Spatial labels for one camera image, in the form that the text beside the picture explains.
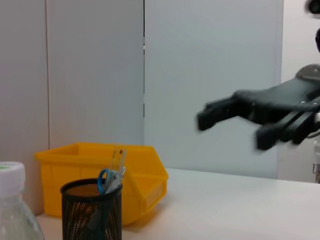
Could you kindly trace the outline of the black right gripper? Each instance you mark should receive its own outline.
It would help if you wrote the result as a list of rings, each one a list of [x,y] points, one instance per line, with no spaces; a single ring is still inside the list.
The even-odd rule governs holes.
[[[244,117],[261,125],[272,123],[256,130],[256,149],[267,151],[287,142],[299,145],[318,131],[319,97],[319,78],[295,77],[268,89],[241,89],[233,97],[206,103],[196,115],[196,126],[206,131],[219,122]]]

